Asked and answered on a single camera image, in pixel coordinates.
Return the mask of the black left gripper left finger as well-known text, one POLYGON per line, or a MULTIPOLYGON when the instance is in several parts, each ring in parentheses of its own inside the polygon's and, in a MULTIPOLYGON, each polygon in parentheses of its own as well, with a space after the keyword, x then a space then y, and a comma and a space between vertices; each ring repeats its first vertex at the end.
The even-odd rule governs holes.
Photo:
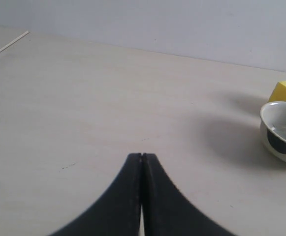
POLYGON ((141 154, 129 154, 118 175, 105 192, 85 212, 52 235, 139 235, 141 176, 141 154))

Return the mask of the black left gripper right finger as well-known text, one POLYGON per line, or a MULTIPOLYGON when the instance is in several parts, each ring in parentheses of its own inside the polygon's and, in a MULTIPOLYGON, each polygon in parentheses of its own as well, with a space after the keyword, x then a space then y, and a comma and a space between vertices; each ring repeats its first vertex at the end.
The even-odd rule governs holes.
POLYGON ((171 181, 155 154, 143 154, 141 185, 146 236, 232 236, 199 211, 171 181))

